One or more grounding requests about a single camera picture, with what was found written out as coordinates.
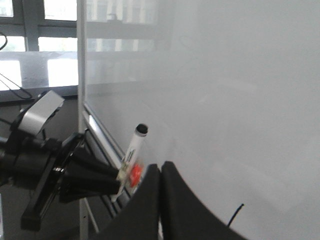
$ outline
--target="whiteboard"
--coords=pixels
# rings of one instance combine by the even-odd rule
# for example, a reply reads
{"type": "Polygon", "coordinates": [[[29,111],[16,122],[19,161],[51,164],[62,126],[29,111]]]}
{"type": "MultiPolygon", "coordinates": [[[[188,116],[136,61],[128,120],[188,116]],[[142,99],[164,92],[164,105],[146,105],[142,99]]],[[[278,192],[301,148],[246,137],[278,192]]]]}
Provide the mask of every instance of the whiteboard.
{"type": "Polygon", "coordinates": [[[92,2],[84,101],[120,148],[145,123],[144,162],[173,161],[224,223],[244,203],[235,231],[318,239],[320,2],[92,2]]]}

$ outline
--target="black marker cap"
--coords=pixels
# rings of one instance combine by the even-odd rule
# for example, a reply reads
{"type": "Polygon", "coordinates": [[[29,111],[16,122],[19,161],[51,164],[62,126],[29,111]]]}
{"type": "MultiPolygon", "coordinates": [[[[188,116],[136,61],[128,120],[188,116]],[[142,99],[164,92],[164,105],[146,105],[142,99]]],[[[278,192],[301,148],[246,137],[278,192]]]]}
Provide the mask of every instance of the black marker cap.
{"type": "Polygon", "coordinates": [[[141,123],[135,128],[135,130],[139,135],[145,136],[148,133],[148,126],[141,123]]]}

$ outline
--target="whiteboard surface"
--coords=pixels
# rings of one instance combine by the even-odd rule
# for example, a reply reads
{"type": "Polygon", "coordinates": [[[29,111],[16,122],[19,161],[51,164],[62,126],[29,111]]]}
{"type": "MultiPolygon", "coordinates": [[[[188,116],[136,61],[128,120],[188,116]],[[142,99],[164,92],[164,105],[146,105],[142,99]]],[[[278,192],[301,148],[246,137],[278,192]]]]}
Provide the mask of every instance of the whiteboard surface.
{"type": "MultiPolygon", "coordinates": [[[[244,203],[232,228],[246,238],[318,239],[320,2],[164,2],[138,48],[87,46],[89,108],[123,151],[147,124],[144,162],[173,161],[224,223],[244,203]]],[[[138,39],[94,21],[88,44],[138,39]]]]}

